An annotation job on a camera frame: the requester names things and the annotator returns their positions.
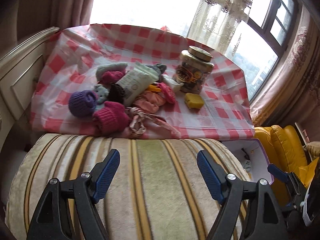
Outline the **yellow leather sofa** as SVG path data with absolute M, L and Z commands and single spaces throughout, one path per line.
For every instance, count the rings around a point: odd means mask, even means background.
M 282 171 L 294 172 L 308 188 L 319 163 L 319 142 L 302 145 L 297 130 L 291 126 L 255 127 L 255 139 L 261 142 L 269 162 Z

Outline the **white storage box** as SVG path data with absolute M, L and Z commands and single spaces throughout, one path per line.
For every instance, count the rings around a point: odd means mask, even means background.
M 251 181 L 266 179 L 271 185 L 274 177 L 267 170 L 270 165 L 268 156 L 259 139 L 240 139 L 221 141 L 240 161 L 242 167 L 249 174 Z

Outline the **pink floral curtain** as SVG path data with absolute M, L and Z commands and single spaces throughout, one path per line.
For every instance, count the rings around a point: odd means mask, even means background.
M 298 14 L 289 47 L 250 106 L 254 126 L 319 126 L 319 28 L 308 9 Z

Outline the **striped beige cushion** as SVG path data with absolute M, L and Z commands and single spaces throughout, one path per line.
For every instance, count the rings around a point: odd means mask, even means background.
M 43 135 L 11 184 L 5 221 L 25 239 L 35 207 L 51 178 L 75 179 L 111 149 L 120 165 L 97 210 L 110 239 L 205 239 L 220 204 L 213 200 L 196 163 L 207 150 L 225 172 L 250 177 L 240 161 L 213 139 L 130 140 L 83 135 Z

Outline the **red white checkered tablecloth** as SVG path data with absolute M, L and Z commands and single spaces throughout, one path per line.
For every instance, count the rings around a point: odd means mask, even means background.
M 72 27 L 31 100 L 33 130 L 142 139 L 249 139 L 243 71 L 217 51 L 157 29 Z

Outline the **purple knitted hat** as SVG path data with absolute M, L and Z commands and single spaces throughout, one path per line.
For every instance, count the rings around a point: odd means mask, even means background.
M 74 92 L 68 101 L 71 114 L 77 118 L 84 118 L 94 113 L 97 97 L 91 90 Z

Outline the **floral fabric ribbon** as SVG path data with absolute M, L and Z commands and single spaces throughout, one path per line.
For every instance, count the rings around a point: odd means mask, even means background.
M 138 107 L 126 107 L 125 113 L 130 118 L 130 123 L 125 132 L 132 138 L 144 135 L 150 128 L 159 128 L 170 134 L 171 139 L 181 139 L 181 133 L 174 126 L 169 124 L 163 117 L 146 113 Z

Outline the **small yellow sponge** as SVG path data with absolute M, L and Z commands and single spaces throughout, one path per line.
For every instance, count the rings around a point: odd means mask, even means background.
M 204 106 L 204 100 L 199 94 L 187 93 L 184 101 L 190 109 L 201 109 Z

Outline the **grey elephant plush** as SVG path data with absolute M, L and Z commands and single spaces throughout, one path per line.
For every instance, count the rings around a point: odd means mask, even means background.
M 101 84 L 95 85 L 93 88 L 93 92 L 96 95 L 98 105 L 104 103 L 109 95 L 109 89 L 105 88 Z

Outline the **pink scrunchie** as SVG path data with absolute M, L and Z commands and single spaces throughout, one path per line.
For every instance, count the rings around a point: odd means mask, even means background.
M 174 104 L 176 102 L 176 95 L 168 85 L 161 82 L 158 84 L 158 87 L 161 89 L 161 93 L 168 103 Z

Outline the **pink cloth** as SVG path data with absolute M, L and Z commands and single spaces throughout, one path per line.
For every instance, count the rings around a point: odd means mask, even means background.
M 165 103 L 166 100 L 162 96 L 149 90 L 146 90 L 135 99 L 133 105 L 135 107 L 140 108 L 145 113 L 154 114 Z

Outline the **small magenta knitted sock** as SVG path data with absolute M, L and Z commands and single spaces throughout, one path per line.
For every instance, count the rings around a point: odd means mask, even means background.
M 110 85 L 112 83 L 118 82 L 124 75 L 125 71 L 106 71 L 100 78 L 100 83 L 103 85 Z

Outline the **grey knitted glove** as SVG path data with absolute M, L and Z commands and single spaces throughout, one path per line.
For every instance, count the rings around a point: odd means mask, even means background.
M 127 68 L 127 66 L 128 64 L 126 62 L 112 62 L 112 63 L 105 64 L 103 66 L 99 66 L 95 73 L 97 81 L 100 81 L 102 79 L 102 76 L 105 72 L 113 72 L 113 71 L 123 72 Z

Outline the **orange mesh ribbon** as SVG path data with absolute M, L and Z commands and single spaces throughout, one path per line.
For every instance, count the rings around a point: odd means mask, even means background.
M 157 85 L 149 85 L 149 87 L 147 88 L 147 90 L 154 92 L 154 93 L 160 93 L 162 91 L 162 89 Z

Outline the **grey knitted sock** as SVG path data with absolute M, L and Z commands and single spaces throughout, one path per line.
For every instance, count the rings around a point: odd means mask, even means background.
M 163 74 L 167 70 L 167 66 L 162 63 L 156 63 L 156 64 L 146 64 L 147 67 L 152 68 L 155 70 L 158 74 L 158 80 L 157 82 L 161 82 L 163 80 Z

